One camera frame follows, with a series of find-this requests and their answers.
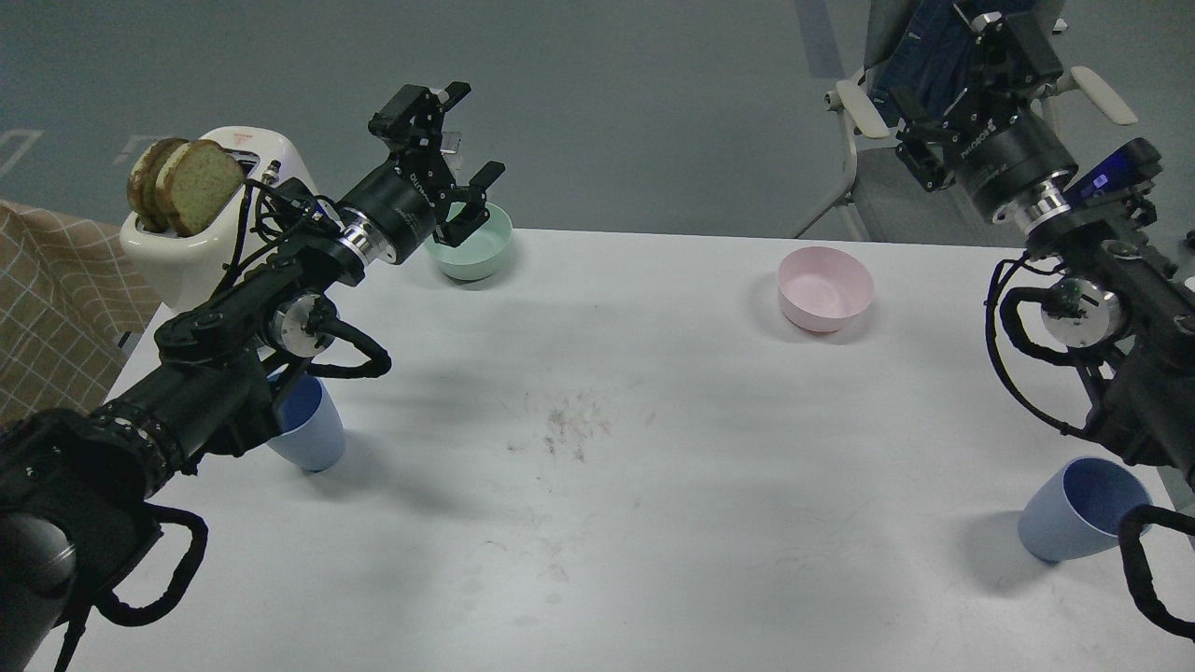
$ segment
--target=pink bowl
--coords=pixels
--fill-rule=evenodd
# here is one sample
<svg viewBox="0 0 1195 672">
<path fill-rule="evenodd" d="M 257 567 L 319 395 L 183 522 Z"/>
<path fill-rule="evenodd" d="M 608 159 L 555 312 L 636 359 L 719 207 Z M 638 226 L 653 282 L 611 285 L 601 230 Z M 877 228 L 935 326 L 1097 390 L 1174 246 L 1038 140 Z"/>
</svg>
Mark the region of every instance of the pink bowl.
<svg viewBox="0 0 1195 672">
<path fill-rule="evenodd" d="M 780 312 L 808 331 L 838 331 L 875 297 L 871 274 L 859 259 L 833 248 L 802 248 L 777 271 Z"/>
</svg>

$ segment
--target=robotic arm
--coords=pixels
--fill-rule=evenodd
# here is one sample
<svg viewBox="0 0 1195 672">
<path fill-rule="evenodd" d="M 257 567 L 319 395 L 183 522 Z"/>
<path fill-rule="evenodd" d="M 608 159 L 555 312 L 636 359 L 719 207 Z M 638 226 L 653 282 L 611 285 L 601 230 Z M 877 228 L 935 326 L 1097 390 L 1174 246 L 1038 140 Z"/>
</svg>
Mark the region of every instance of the robotic arm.
<svg viewBox="0 0 1195 672">
<path fill-rule="evenodd" d="M 1195 489 L 1195 294 L 1175 281 L 1177 267 L 1141 232 L 1157 219 L 1146 195 L 1160 155 L 1136 139 L 1068 187 L 1076 161 L 1030 106 L 1064 72 L 1046 36 L 1029 14 L 979 14 L 966 2 L 956 10 L 975 38 L 968 85 L 942 120 L 931 118 L 909 90 L 894 91 L 905 122 L 896 152 L 925 190 L 957 183 L 981 216 L 1025 234 L 1025 255 L 1007 271 L 997 268 L 987 298 L 997 373 L 1019 403 L 1064 434 L 1097 442 L 1127 464 L 1175 466 Z M 1017 269 L 1047 257 L 1060 262 L 1053 287 L 1005 294 Z M 1038 305 L 1065 350 L 1029 338 L 1023 304 Z M 1076 369 L 1091 402 L 1083 427 L 1050 417 L 1017 391 L 995 348 L 997 306 L 1017 349 Z M 1146 523 L 1195 534 L 1195 520 L 1142 507 L 1121 527 L 1138 606 L 1164 629 L 1195 639 L 1195 624 L 1171 617 L 1153 594 L 1136 539 Z"/>
<path fill-rule="evenodd" d="M 429 236 L 456 246 L 485 222 L 486 189 L 504 166 L 490 161 L 458 185 L 440 153 L 445 112 L 468 91 L 462 83 L 443 92 L 404 86 L 369 122 L 390 155 L 330 209 L 299 181 L 251 184 L 281 225 L 265 263 L 240 280 L 256 258 L 234 258 L 212 299 L 154 334 L 161 365 L 123 395 L 86 417 L 42 411 L 0 435 L 0 670 L 23 670 L 47 633 L 69 623 L 63 670 L 93 606 L 122 625 L 168 612 L 202 561 L 207 527 L 145 500 L 176 472 L 196 474 L 204 454 L 239 457 L 280 434 L 277 409 L 304 371 L 363 378 L 390 369 L 386 350 L 339 320 L 324 294 L 335 282 L 360 283 L 374 259 L 402 263 Z M 453 203 L 464 207 L 449 220 Z M 367 361 L 312 364 L 335 338 Z M 191 548 L 158 601 L 130 607 L 114 588 L 163 524 L 188 527 Z"/>
</svg>

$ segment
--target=bowl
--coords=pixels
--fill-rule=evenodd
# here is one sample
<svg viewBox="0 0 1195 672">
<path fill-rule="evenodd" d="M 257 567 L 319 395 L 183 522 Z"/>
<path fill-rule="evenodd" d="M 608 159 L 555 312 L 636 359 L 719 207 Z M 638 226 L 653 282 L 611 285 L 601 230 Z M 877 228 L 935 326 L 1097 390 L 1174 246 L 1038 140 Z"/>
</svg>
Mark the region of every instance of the bowl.
<svg viewBox="0 0 1195 672">
<path fill-rule="evenodd" d="M 875 297 L 868 268 L 834 248 L 802 248 L 784 257 L 776 275 L 780 312 L 816 334 L 838 331 Z"/>
<path fill-rule="evenodd" d="M 456 216 L 461 207 L 454 203 L 448 210 L 448 216 Z M 433 238 L 424 240 L 423 246 L 448 277 L 464 281 L 482 280 L 494 275 L 505 263 L 514 230 L 510 215 L 494 203 L 486 204 L 485 208 L 490 212 L 490 219 L 459 248 L 441 245 Z"/>
</svg>

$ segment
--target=green bowl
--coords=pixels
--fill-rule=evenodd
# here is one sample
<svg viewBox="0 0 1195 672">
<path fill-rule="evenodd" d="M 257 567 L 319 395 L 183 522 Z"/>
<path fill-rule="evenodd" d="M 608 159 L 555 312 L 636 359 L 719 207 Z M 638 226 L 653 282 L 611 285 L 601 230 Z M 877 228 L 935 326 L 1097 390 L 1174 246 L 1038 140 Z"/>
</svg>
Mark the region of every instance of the green bowl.
<svg viewBox="0 0 1195 672">
<path fill-rule="evenodd" d="M 448 216 L 456 216 L 460 209 L 460 203 L 453 203 Z M 514 230 L 510 215 L 494 203 L 485 206 L 485 209 L 490 212 L 490 219 L 459 248 L 441 245 L 433 238 L 423 242 L 428 253 L 448 277 L 465 281 L 480 280 L 494 275 L 505 263 Z"/>
</svg>

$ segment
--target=blue cup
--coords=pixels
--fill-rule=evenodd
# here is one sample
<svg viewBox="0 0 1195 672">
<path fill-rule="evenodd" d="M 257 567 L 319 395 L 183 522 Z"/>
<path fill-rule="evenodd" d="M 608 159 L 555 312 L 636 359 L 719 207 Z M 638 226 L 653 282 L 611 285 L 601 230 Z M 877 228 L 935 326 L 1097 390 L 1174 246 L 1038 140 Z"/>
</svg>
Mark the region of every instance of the blue cup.
<svg viewBox="0 0 1195 672">
<path fill-rule="evenodd" d="M 1029 500 L 1017 532 L 1025 550 L 1048 562 L 1074 560 L 1117 545 L 1124 514 L 1153 503 L 1145 485 L 1111 460 L 1071 460 Z"/>
<path fill-rule="evenodd" d="M 324 471 L 344 454 L 344 426 L 324 383 L 304 373 L 278 409 L 282 434 L 266 441 L 274 452 L 307 471 Z"/>
</svg>

